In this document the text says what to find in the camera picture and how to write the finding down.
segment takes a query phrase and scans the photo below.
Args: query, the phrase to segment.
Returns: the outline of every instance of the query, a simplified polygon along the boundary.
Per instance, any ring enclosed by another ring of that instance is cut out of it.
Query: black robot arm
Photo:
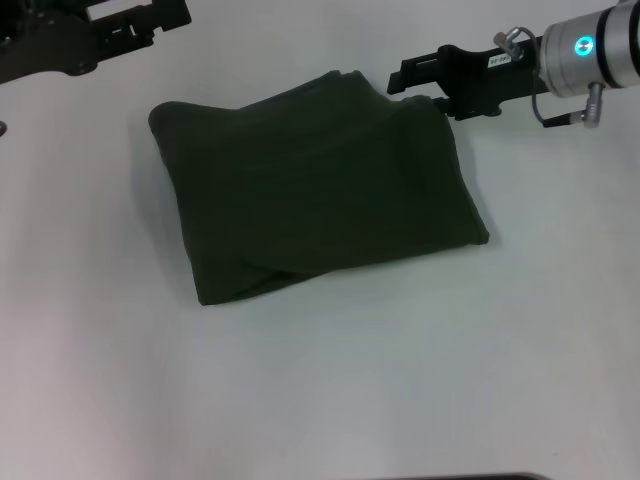
[[[93,21],[87,8],[105,1],[0,0],[0,84],[46,71],[83,75],[153,45],[156,28],[191,23],[185,0],[153,0]]]
[[[387,93],[436,82],[448,98],[435,99],[438,108],[456,120],[500,115],[500,104],[547,92],[542,81],[534,81],[536,51],[532,40],[519,43],[523,56],[518,61],[499,48],[472,53],[444,45],[437,53],[404,60],[391,75]]]

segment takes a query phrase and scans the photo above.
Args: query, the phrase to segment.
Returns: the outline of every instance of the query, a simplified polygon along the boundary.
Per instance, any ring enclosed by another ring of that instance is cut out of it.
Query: blue indicator light
[[[593,47],[596,46],[596,42],[592,37],[581,37],[576,42],[575,51],[579,57],[586,57],[593,52]]]

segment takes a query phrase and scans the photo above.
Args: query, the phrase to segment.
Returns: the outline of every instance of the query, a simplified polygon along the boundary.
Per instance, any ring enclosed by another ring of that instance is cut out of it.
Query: dark green towel
[[[239,110],[165,103],[149,124],[203,305],[489,239],[447,118],[360,72]]]

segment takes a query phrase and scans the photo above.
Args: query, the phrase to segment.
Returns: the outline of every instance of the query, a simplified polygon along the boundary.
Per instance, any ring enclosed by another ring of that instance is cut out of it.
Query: silver cylindrical joint
[[[615,7],[550,26],[540,52],[541,77],[559,97],[640,84],[640,5]]]

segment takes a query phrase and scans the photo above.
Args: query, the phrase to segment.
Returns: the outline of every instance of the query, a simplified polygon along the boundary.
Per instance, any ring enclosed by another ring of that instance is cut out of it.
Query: label sticker
[[[511,57],[508,53],[503,53],[502,55],[496,55],[495,57],[491,57],[489,59],[488,68],[499,67],[500,65],[505,65],[507,63],[511,63]]]

